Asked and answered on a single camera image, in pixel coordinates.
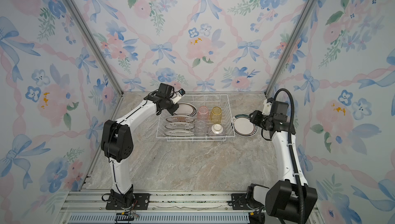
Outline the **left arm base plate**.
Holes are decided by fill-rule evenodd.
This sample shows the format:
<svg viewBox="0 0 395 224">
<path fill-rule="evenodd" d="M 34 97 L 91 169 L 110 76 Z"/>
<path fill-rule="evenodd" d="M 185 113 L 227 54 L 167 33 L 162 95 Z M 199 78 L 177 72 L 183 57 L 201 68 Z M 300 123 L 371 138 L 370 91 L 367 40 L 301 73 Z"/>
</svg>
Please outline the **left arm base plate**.
<svg viewBox="0 0 395 224">
<path fill-rule="evenodd" d="M 148 193 L 133 193 L 126 196 L 111 193 L 106 210 L 147 210 L 150 196 Z"/>
</svg>

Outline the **white wire dish rack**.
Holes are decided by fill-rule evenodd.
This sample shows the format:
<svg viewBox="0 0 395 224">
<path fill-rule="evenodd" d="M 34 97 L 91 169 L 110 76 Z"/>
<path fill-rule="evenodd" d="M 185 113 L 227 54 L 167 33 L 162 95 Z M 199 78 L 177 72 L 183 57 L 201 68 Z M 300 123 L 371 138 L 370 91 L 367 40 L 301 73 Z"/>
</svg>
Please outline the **white wire dish rack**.
<svg viewBox="0 0 395 224">
<path fill-rule="evenodd" d="M 171 137 L 165 136 L 166 131 L 170 131 L 165 128 L 165 125 L 170 123 L 165 120 L 165 118 L 170 116 L 167 112 L 163 112 L 159 116 L 156 138 L 165 140 L 167 142 L 209 142 L 209 141 L 221 141 L 224 142 L 227 139 L 235 137 L 235 130 L 233 128 L 232 122 L 232 112 L 230 108 L 229 96 L 227 94 L 212 94 L 212 95 L 185 95 L 184 98 L 179 103 L 189 103 L 196 107 L 198 110 L 201 106 L 206 106 L 209 109 L 208 121 L 206 121 L 207 125 L 207 134 L 205 136 L 197 136 L 194 133 L 194 129 L 191 130 L 195 136 L 192 137 Z M 210 113 L 213 107 L 220 107 L 222 109 L 222 122 L 221 125 L 224 128 L 224 137 L 218 140 L 213 140 L 208 137 L 208 130 L 213 125 L 210 120 Z M 193 117 L 195 121 L 192 123 L 195 128 L 195 124 L 198 121 L 198 113 Z"/>
</svg>

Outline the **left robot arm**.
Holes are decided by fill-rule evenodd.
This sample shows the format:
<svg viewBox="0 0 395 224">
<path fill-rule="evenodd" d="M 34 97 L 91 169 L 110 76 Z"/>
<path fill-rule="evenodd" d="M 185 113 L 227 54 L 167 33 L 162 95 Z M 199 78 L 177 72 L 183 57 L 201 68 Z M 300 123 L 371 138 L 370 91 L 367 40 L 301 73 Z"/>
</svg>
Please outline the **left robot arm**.
<svg viewBox="0 0 395 224">
<path fill-rule="evenodd" d="M 146 119 L 153 115 L 159 116 L 164 110 L 173 115 L 184 95 L 185 90 L 175 91 L 173 86 L 162 83 L 128 114 L 104 123 L 100 148 L 108 159 L 112 177 L 109 204 L 125 210 L 134 206 L 136 200 L 129 177 L 129 165 L 126 162 L 134 149 L 132 133 Z"/>
</svg>

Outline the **green rimmed plate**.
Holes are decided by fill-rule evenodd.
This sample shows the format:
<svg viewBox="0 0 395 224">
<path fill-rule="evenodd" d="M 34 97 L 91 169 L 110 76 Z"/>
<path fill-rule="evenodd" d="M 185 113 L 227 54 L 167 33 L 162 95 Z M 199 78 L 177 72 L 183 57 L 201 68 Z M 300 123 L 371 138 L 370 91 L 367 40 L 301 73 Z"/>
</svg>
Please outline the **green rimmed plate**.
<svg viewBox="0 0 395 224">
<path fill-rule="evenodd" d="M 258 132 L 258 126 L 250 122 L 247 114 L 237 114 L 232 117 L 235 133 L 242 137 L 252 137 Z"/>
<path fill-rule="evenodd" d="M 176 116 L 194 117 L 196 113 L 197 113 L 197 109 L 194 105 L 189 103 L 179 103 L 179 107 L 174 114 Z"/>
</svg>

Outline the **orange patterned plate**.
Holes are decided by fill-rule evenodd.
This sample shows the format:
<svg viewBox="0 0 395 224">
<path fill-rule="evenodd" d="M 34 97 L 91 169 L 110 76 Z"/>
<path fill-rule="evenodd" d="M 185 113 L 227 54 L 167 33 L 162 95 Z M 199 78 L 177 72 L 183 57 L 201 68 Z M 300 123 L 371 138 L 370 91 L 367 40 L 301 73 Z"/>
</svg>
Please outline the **orange patterned plate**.
<svg viewBox="0 0 395 224">
<path fill-rule="evenodd" d="M 171 123 L 193 123 L 195 121 L 193 117 L 186 115 L 174 115 L 165 118 L 165 120 Z"/>
</svg>

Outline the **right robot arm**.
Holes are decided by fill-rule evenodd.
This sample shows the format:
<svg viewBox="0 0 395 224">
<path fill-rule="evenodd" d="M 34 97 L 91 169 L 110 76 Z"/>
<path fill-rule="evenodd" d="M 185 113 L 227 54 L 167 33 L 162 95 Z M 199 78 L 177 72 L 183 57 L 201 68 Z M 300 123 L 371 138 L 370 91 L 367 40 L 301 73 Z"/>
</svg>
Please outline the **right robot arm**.
<svg viewBox="0 0 395 224">
<path fill-rule="evenodd" d="M 266 99 L 263 111 L 249 115 L 251 123 L 268 131 L 273 143 L 278 167 L 278 181 L 273 187 L 251 184 L 245 201 L 261 215 L 283 221 L 304 224 L 307 222 L 318 199 L 317 191 L 309 187 L 297 158 L 296 132 L 287 112 L 286 102 Z"/>
</svg>

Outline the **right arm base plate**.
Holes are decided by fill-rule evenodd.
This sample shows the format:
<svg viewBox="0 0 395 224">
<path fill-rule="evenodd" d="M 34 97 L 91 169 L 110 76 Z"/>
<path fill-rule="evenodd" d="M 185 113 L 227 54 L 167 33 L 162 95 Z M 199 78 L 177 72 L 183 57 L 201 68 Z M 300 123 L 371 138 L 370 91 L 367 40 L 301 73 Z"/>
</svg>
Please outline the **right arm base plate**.
<svg viewBox="0 0 395 224">
<path fill-rule="evenodd" d="M 255 200 L 252 196 L 247 197 L 247 193 L 243 194 L 231 194 L 231 200 L 228 202 L 228 205 L 233 210 L 247 210 L 247 211 L 258 211 L 262 209 L 263 211 L 266 210 L 266 206 Z"/>
</svg>

